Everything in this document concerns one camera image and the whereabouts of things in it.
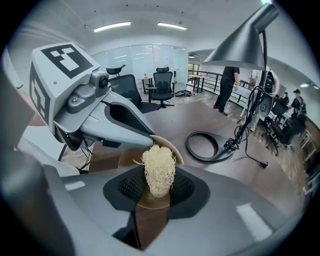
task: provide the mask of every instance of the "black office chair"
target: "black office chair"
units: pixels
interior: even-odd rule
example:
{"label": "black office chair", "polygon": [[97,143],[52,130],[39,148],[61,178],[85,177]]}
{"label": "black office chair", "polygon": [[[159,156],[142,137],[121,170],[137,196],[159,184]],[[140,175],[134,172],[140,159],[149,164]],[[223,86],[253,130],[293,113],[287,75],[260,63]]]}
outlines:
{"label": "black office chair", "polygon": [[149,102],[160,101],[161,108],[166,108],[168,106],[174,106],[172,104],[165,104],[164,101],[170,100],[175,93],[175,84],[172,83],[171,89],[171,79],[173,73],[169,71],[169,67],[158,67],[156,73],[153,73],[154,86],[153,91],[149,90]]}
{"label": "black office chair", "polygon": [[[276,118],[275,118],[275,122],[277,125],[280,124],[280,121],[281,121],[281,117],[283,116],[283,114],[285,112],[288,111],[288,106],[284,105],[281,101],[277,101],[274,105],[274,107],[271,109],[271,112],[276,115]],[[267,116],[265,119],[264,119],[264,122],[262,123],[262,126],[265,128],[265,133],[262,134],[262,137],[264,135],[269,135],[271,133],[271,122],[273,120],[271,119],[271,117]]]}
{"label": "black office chair", "polygon": [[306,129],[305,125],[305,120],[307,117],[305,115],[300,115],[296,119],[294,119],[291,122],[286,122],[286,125],[283,127],[283,129],[280,128],[279,124],[273,121],[272,119],[270,120],[270,127],[272,128],[274,132],[274,136],[271,136],[269,134],[270,138],[270,143],[266,146],[266,149],[269,148],[271,144],[274,145],[276,154],[275,156],[278,155],[278,147],[279,143],[282,143],[284,145],[287,145],[291,142],[291,139],[293,138],[294,135],[301,133]]}
{"label": "black office chair", "polygon": [[116,75],[116,77],[109,79],[112,90],[129,99],[143,114],[159,110],[161,108],[159,104],[142,102],[133,74],[119,75],[122,68],[125,66],[126,65],[115,68],[106,68],[109,75]]}

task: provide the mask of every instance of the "person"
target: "person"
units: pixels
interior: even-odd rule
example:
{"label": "person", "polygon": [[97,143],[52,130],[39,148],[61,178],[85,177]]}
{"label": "person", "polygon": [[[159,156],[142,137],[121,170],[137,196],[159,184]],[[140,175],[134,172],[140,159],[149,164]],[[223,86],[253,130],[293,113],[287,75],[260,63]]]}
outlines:
{"label": "person", "polygon": [[301,97],[301,92],[299,89],[296,89],[293,91],[295,93],[295,98],[291,105],[289,106],[289,109],[293,108],[293,114],[291,115],[292,119],[295,119],[299,115],[306,115],[307,109],[306,109],[306,103],[304,99]]}
{"label": "person", "polygon": [[[268,66],[266,67],[266,71],[267,71],[267,74],[268,72],[271,72],[272,76],[269,76],[271,78],[273,78],[273,83],[275,84],[275,88],[274,88],[274,91],[271,92],[271,90],[267,90],[265,88],[265,91],[266,93],[270,93],[270,96],[272,98],[275,98],[276,96],[279,98],[279,95],[278,95],[278,92],[279,92],[279,89],[280,89],[280,81],[279,81],[279,78],[277,77],[276,73],[271,70]],[[252,74],[251,74],[251,83],[254,85],[254,88],[255,87],[258,87],[259,84],[260,84],[260,80],[261,80],[261,76],[262,76],[262,71],[258,71],[258,70],[253,70],[252,71]],[[260,112],[259,112],[259,106],[256,107],[256,111],[254,112],[253,116],[252,116],[252,121],[251,121],[251,126],[250,126],[250,131],[251,132],[254,132],[257,128],[257,125],[258,125],[258,122],[259,122],[259,119],[260,119]]]}
{"label": "person", "polygon": [[288,93],[285,92],[284,95],[285,95],[285,96],[284,96],[284,99],[285,99],[285,101],[286,101],[286,105],[288,105],[289,102],[290,102],[289,97],[288,97]]}
{"label": "person", "polygon": [[216,99],[216,102],[213,106],[214,109],[219,109],[219,112],[227,116],[225,113],[225,106],[228,99],[231,96],[232,89],[235,84],[235,91],[239,87],[239,74],[240,69],[238,67],[226,66],[223,70],[223,74],[220,81],[220,95]]}

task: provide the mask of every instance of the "desk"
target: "desk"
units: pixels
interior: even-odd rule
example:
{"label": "desk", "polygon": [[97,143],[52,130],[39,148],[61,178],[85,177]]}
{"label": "desk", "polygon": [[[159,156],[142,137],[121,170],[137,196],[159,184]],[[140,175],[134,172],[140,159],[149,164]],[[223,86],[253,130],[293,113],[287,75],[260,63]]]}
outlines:
{"label": "desk", "polygon": [[[240,181],[269,201],[285,216],[291,216],[301,209],[302,203],[294,185],[285,175],[276,158],[253,136],[248,138],[248,154],[268,162],[269,167],[266,169],[262,169],[258,163],[246,157],[244,142],[240,145],[240,150],[236,150],[231,159],[219,163],[198,162],[189,155],[185,143],[186,138],[192,132],[206,131],[226,138],[233,138],[234,136],[234,129],[237,124],[211,107],[202,102],[193,102],[146,113],[145,116],[153,127],[155,134],[166,138],[179,150],[186,165]],[[191,143],[191,146],[195,152],[202,150],[205,153],[210,150],[209,145],[206,146],[196,140]],[[97,143],[93,147],[92,153],[90,173],[116,168],[121,151],[103,148]],[[158,221],[154,210],[147,211],[136,208],[135,212],[138,232],[140,232],[139,227],[145,227],[146,221],[152,219],[152,224],[148,223],[149,228],[152,228],[152,234],[147,235],[144,232],[145,236],[141,237],[139,233],[140,240],[146,239],[149,243],[152,236],[157,236],[155,229],[159,228],[161,230],[160,228],[164,227],[163,216]]]}
{"label": "desk", "polygon": [[143,78],[138,78],[138,80],[142,80],[143,93],[147,94],[146,93],[146,87],[145,87],[145,79],[148,79],[148,83],[151,84],[151,87],[152,87],[152,85],[153,85],[153,83],[152,83],[153,77],[152,76],[147,76],[147,77],[143,77]]}
{"label": "desk", "polygon": [[[191,75],[188,75],[189,78],[193,78],[193,91],[195,91],[196,89],[196,92],[198,93],[199,92],[199,85],[200,85],[200,78],[202,78],[202,75],[200,74],[191,74]],[[204,89],[204,85],[202,84],[202,87],[201,87],[201,92],[203,91]]]}

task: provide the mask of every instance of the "chair backrest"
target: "chair backrest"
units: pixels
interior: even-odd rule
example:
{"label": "chair backrest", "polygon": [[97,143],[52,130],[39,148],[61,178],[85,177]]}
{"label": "chair backrest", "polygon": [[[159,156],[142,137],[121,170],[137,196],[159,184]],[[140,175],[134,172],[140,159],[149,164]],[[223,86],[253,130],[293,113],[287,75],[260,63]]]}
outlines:
{"label": "chair backrest", "polygon": [[154,78],[154,86],[157,87],[156,90],[154,90],[154,93],[156,94],[166,94],[171,93],[171,79],[172,79],[173,73],[169,71],[169,67],[160,68],[158,67],[156,69],[156,73],[153,73]]}
{"label": "chair backrest", "polygon": [[283,105],[281,102],[276,102],[271,111],[275,115],[283,115],[288,109],[288,106]]}
{"label": "chair backrest", "polygon": [[136,79],[133,74],[117,76],[109,80],[112,91],[129,99],[134,105],[138,106],[142,99],[140,97]]}
{"label": "chair backrest", "polygon": [[119,73],[125,66],[126,65],[123,64],[122,66],[119,66],[119,67],[106,67],[105,70],[109,75],[115,75],[116,77],[118,77]]}

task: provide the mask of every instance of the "floor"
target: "floor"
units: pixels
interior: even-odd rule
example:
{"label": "floor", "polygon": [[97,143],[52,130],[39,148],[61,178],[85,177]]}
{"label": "floor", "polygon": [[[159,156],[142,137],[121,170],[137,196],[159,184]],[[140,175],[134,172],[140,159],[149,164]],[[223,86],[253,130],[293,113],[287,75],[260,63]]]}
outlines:
{"label": "floor", "polygon": [[[138,85],[138,89],[140,91],[140,95],[143,102],[148,102],[148,95],[143,94],[142,86]],[[187,89],[189,91],[193,91],[193,87],[191,86],[185,86],[183,84],[177,84],[176,85],[176,92],[179,90]],[[182,104],[188,104],[191,102],[202,102],[210,107],[212,107],[217,99],[217,95],[213,94],[211,92],[201,92],[198,94],[195,94],[195,96],[192,97],[174,97],[171,100],[169,100],[170,104],[173,105],[182,105]],[[243,108],[239,105],[228,101],[225,107],[225,112],[228,114],[228,118],[232,119],[234,122],[237,122],[240,118],[240,114],[242,112]],[[257,127],[255,132],[250,132],[252,136],[255,136],[259,142],[261,142],[264,145],[267,145],[268,142],[265,137],[262,137],[263,129],[261,127]],[[303,152],[299,149],[299,144],[295,146],[295,142],[292,143],[293,148],[292,149],[285,149],[283,145],[280,145],[278,148],[279,154],[278,156],[275,156],[275,148],[273,146],[270,146],[268,149],[276,158],[276,160],[281,165],[283,171],[288,176],[290,181],[296,186],[297,190],[299,191],[299,195],[301,196],[301,199],[303,199],[305,187],[307,186],[306,182],[306,175],[305,175],[305,166],[304,166],[304,158],[303,158]],[[80,167],[83,165],[87,160],[87,157],[81,150],[78,150],[76,152],[71,151],[70,149],[66,149],[66,151],[63,154],[63,157],[61,159],[62,162],[68,163],[69,165]],[[90,165],[86,166],[84,170],[88,170]]]}

